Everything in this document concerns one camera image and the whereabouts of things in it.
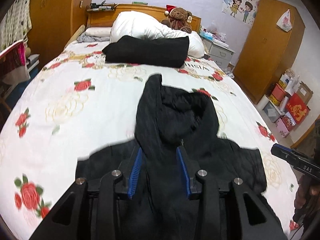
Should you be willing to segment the person right hand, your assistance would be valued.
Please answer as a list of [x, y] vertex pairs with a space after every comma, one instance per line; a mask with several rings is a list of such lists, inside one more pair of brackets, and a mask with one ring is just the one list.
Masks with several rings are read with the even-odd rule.
[[296, 223], [301, 219], [311, 220], [315, 217], [319, 212], [319, 181], [307, 175], [299, 178], [294, 207], [293, 221]]

